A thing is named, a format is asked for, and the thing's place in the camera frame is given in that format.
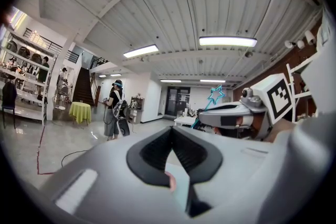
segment round table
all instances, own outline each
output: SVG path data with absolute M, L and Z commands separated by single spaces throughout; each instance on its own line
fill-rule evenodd
M 85 103 L 72 102 L 69 115 L 74 116 L 78 124 L 85 119 L 89 125 L 88 122 L 91 122 L 91 106 Z

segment brick wall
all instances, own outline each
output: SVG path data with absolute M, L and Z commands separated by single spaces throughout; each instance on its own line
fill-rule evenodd
M 319 27 L 321 26 L 321 20 L 317 22 L 317 24 L 311 29 L 311 32 L 313 35 L 316 36 L 317 31 Z M 315 52 L 316 49 L 314 46 L 309 46 L 307 45 L 307 40 L 306 38 L 303 40 L 305 43 L 305 47 L 303 49 L 298 49 L 298 47 L 294 47 L 290 53 L 286 54 L 279 62 L 277 62 L 274 66 L 272 66 L 270 69 L 262 73 L 261 75 L 257 76 L 254 78 L 252 81 L 246 83 L 245 85 L 237 88 L 234 90 L 234 101 L 239 101 L 241 92 L 244 88 L 248 88 L 260 80 L 266 78 L 267 76 L 271 74 L 278 74 L 278 73 L 284 73 L 287 81 L 289 82 L 289 77 L 288 77 L 288 71 L 286 64 L 289 64 L 290 68 L 293 68 L 312 56 Z M 301 76 L 299 74 L 293 74 L 294 77 L 294 83 L 295 83 L 295 93 L 300 93 L 301 87 L 300 87 L 300 82 L 302 81 Z M 297 105 L 297 113 L 296 115 L 300 115 L 302 113 L 306 112 L 306 107 L 308 105 L 308 114 L 311 115 L 312 113 L 315 112 L 316 106 L 314 104 L 314 101 L 312 99 L 309 99 L 308 102 L 306 100 L 300 99 L 298 105 Z

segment white corrugated ceiling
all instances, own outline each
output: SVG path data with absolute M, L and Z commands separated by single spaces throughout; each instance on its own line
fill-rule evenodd
M 281 55 L 284 41 L 301 38 L 320 13 L 305 0 L 43 0 L 42 10 L 46 18 L 76 29 L 78 41 L 128 70 L 235 84 Z M 243 47 L 199 45 L 200 36 L 217 35 L 255 37 L 258 43 L 251 58 L 244 57 Z M 151 44 L 158 54 L 123 56 Z

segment sticker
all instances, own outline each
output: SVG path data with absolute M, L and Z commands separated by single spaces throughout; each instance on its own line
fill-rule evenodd
M 271 88 L 267 92 L 267 95 L 276 120 L 291 106 L 290 95 L 285 80 L 282 79 L 278 84 Z

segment doorway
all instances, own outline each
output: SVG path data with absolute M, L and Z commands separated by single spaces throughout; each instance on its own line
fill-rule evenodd
M 182 116 L 182 112 L 189 104 L 189 99 L 190 87 L 168 87 L 165 114 Z

